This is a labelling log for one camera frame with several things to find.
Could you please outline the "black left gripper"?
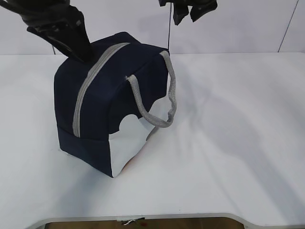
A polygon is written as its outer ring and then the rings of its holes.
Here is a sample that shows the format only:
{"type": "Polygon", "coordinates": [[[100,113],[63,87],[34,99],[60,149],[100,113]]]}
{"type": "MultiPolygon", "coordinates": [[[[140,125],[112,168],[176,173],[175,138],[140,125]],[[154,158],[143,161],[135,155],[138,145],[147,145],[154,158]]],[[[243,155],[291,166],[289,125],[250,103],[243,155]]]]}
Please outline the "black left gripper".
{"type": "Polygon", "coordinates": [[[27,31],[44,39],[62,54],[80,62],[93,57],[84,16],[69,0],[2,0],[0,6],[21,16],[27,31]],[[47,25],[67,27],[39,30],[47,25]]]}

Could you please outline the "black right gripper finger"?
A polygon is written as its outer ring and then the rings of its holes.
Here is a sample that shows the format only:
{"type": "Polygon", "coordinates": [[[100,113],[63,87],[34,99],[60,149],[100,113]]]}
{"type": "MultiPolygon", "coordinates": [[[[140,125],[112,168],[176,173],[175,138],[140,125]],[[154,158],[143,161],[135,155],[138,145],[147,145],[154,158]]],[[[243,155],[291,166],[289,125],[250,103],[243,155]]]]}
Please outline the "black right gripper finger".
{"type": "Polygon", "coordinates": [[[190,16],[193,22],[199,20],[203,15],[216,10],[217,0],[194,0],[190,16]]]}
{"type": "Polygon", "coordinates": [[[191,5],[189,0],[173,1],[173,20],[175,25],[179,25],[183,18],[189,14],[188,6],[191,5]]]}

